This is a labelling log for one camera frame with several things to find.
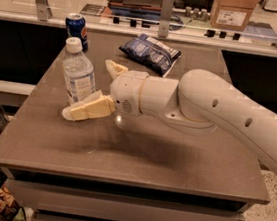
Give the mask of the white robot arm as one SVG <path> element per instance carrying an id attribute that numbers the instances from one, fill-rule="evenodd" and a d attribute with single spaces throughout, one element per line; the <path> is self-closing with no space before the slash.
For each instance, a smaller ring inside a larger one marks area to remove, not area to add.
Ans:
<path id="1" fill-rule="evenodd" d="M 226 130 L 277 175 L 277 114 L 207 70 L 179 80 L 151 76 L 106 60 L 112 78 L 108 95 L 97 91 L 62 111 L 66 120 L 107 117 L 112 112 L 149 115 L 187 134 Z"/>

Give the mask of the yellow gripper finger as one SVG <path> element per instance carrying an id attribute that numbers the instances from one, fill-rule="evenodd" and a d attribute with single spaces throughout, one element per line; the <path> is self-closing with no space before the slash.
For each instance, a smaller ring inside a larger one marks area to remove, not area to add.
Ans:
<path id="1" fill-rule="evenodd" d="M 86 99 L 71 104 L 62 110 L 62 116 L 66 120 L 84 121 L 86 119 L 94 119 L 110 116 L 115 112 L 115 104 L 110 95 L 104 95 L 98 90 Z"/>
<path id="2" fill-rule="evenodd" d="M 105 65 L 112 79 L 115 79 L 117 76 L 120 76 L 122 73 L 128 71 L 128 68 L 124 65 L 117 64 L 116 62 L 109 59 L 105 60 Z"/>

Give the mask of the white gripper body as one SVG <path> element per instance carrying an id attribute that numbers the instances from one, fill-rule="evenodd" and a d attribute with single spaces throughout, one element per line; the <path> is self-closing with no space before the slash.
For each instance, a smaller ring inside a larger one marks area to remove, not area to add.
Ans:
<path id="1" fill-rule="evenodd" d="M 127 71 L 117 76 L 110 84 L 110 95 L 116 111 L 122 114 L 139 115 L 140 90 L 149 74 L 141 71 Z"/>

